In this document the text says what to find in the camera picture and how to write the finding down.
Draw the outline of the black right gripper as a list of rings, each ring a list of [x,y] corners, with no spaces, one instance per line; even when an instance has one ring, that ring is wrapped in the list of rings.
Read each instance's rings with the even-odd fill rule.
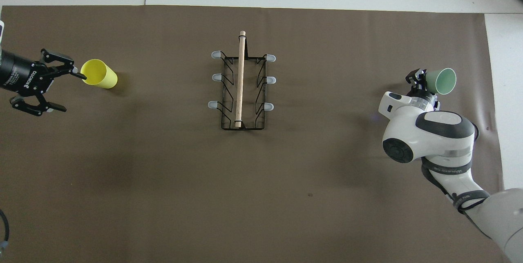
[[[427,91],[426,69],[411,71],[405,80],[411,85],[411,97],[421,98],[427,102],[437,102],[437,95]]]

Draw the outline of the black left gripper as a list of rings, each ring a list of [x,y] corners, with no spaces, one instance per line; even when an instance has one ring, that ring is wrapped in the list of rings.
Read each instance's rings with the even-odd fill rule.
[[[18,93],[17,96],[10,99],[11,106],[16,110],[33,116],[41,116],[44,112],[54,110],[65,112],[67,109],[63,105],[46,101],[43,94],[50,89],[54,83],[54,78],[67,74],[82,80],[86,80],[87,77],[75,67],[74,60],[71,57],[46,49],[41,49],[41,54],[40,61],[31,61],[2,50],[0,86],[8,91]],[[46,64],[52,62],[61,62],[62,65],[47,67]],[[30,105],[26,103],[22,95],[34,95],[39,104]]]

